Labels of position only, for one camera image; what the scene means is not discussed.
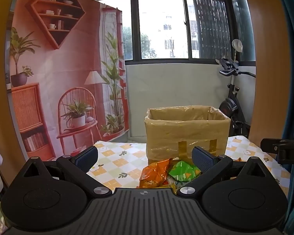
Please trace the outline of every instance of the lamp shade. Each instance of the lamp shade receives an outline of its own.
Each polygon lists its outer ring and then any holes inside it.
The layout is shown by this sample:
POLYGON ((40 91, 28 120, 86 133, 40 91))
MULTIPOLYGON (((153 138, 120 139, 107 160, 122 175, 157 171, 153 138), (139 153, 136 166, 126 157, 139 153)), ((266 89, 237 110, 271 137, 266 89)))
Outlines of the lamp shade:
POLYGON ((106 83, 100 74, 97 71, 91 71, 89 72, 89 75, 87 76, 87 79, 85 80, 85 85, 93 85, 93 84, 102 84, 106 83))

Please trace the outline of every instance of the lamp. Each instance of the lamp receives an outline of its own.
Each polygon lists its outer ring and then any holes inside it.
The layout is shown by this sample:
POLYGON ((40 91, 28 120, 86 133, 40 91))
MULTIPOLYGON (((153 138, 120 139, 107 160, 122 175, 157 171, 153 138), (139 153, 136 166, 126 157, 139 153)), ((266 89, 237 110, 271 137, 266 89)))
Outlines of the lamp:
POLYGON ((98 71, 90 71, 89 75, 87 76, 87 79, 85 80, 85 85, 94 85, 94 97, 96 101, 96 90, 95 90, 95 84, 102 84, 106 83, 98 71))

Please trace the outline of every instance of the hexagonal shelf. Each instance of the hexagonal shelf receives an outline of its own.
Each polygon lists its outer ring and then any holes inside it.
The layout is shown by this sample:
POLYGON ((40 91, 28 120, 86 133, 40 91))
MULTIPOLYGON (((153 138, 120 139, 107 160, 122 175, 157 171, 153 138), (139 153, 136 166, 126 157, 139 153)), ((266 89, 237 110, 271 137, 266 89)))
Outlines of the hexagonal shelf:
POLYGON ((26 7, 54 49, 85 14, 78 0, 34 0, 26 7))

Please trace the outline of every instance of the tree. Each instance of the tree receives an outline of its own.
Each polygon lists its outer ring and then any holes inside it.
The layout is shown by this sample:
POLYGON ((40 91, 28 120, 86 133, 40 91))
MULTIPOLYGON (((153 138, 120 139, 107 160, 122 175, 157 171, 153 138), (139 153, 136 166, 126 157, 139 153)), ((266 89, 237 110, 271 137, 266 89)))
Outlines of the tree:
MULTIPOLYGON (((156 52, 150 48, 150 39, 147 34, 140 34, 140 42, 142 48, 142 58, 156 58, 156 52)), ((130 27, 123 27, 123 48, 124 59, 132 59, 132 30, 130 27)))

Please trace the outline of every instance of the glass pane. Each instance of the glass pane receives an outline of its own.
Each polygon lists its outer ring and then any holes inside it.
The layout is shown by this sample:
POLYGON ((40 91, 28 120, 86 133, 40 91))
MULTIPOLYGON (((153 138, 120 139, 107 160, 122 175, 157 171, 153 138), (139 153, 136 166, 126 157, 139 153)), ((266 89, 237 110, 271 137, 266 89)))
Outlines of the glass pane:
POLYGON ((131 0, 98 0, 122 11, 124 59, 133 59, 131 0))
POLYGON ((186 1, 191 29, 192 57, 230 58, 230 31, 224 0, 186 1))
POLYGON ((196 49, 196 42, 198 43, 198 28, 197 28, 197 22, 196 22, 194 2, 193 0, 186 0, 186 1, 187 1, 189 24, 191 28, 191 55, 193 58, 200 58, 199 50, 196 49))
POLYGON ((142 58, 188 58, 183 0, 138 0, 142 58))
POLYGON ((240 61, 256 61, 253 26, 247 0, 232 0, 239 39, 243 44, 240 61))

